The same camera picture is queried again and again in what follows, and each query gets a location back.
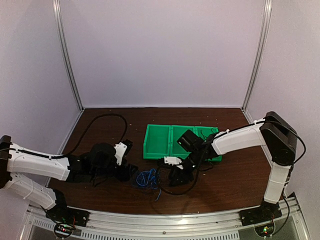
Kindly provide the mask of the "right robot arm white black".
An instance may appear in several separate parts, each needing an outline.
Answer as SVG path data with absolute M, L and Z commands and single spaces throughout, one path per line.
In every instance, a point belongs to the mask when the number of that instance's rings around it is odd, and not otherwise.
M 269 111 L 265 117 L 248 125 L 210 134 L 206 139 L 187 130 L 177 143 L 188 152 L 186 158 L 164 157 L 164 164 L 171 169 L 170 186 L 191 182 L 194 171 L 203 161 L 230 152 L 261 147 L 270 157 L 270 174 L 261 205 L 256 210 L 259 220 L 268 220 L 278 208 L 279 200 L 290 181 L 297 157 L 297 144 L 303 143 L 296 130 L 278 113 Z

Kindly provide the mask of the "green bin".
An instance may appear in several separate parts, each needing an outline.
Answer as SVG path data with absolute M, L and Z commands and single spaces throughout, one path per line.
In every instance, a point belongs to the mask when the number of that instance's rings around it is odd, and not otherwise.
M 148 124 L 143 142 L 143 158 L 157 160 L 170 155 L 171 126 Z
M 187 131 L 191 130 L 195 133 L 195 126 L 188 125 L 171 125 L 171 147 L 170 147 L 170 156 L 171 157 L 180 157 L 185 159 L 190 152 L 187 152 L 178 142 L 177 140 Z
M 219 129 L 212 126 L 196 126 L 195 130 L 198 137 L 203 139 L 204 142 L 210 143 L 204 160 L 206 162 L 221 162 L 222 157 L 217 153 L 212 145 L 213 138 L 220 132 Z

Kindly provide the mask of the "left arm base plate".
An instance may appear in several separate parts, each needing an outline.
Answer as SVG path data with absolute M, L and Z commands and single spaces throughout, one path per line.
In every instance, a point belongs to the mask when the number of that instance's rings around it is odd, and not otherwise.
M 86 210 L 80 210 L 72 207 L 54 207 L 50 210 L 45 210 L 45 216 L 51 219 L 54 223 L 64 223 L 73 227 L 86 227 L 90 213 Z

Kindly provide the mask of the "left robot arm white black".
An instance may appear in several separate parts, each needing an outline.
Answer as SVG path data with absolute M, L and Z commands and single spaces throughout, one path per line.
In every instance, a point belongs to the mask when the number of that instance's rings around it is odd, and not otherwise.
M 97 186 L 97 178 L 115 177 L 126 182 L 138 171 L 137 166 L 126 160 L 131 147 L 132 142 L 125 140 L 114 146 L 97 143 L 81 155 L 53 155 L 23 148 L 4 135 L 0 138 L 0 187 L 37 203 L 61 222 L 67 222 L 72 218 L 72 211 L 64 194 L 40 185 L 25 174 L 67 183 L 93 183 L 94 186 Z

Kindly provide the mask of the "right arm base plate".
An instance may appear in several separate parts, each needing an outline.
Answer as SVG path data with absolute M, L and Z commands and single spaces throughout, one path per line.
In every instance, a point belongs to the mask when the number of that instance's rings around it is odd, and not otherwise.
M 282 212 L 279 207 L 258 206 L 239 212 L 242 226 L 256 225 L 280 218 Z

